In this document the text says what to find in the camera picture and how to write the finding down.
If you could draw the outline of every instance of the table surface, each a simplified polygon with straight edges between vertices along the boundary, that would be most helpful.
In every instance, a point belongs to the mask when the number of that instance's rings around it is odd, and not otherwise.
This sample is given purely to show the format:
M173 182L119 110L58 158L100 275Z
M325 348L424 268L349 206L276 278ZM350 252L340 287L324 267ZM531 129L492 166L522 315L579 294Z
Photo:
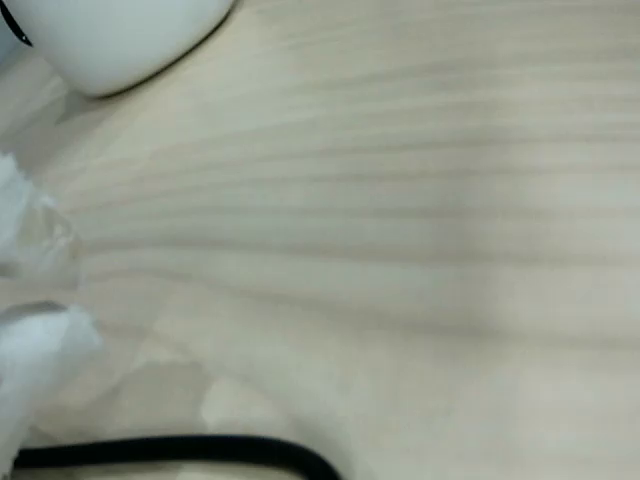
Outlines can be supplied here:
M636 0L246 0L100 102L19 54L0 148L84 235L62 298L107 339L36 433L637 479L639 52ZM157 468L76 478L290 478Z

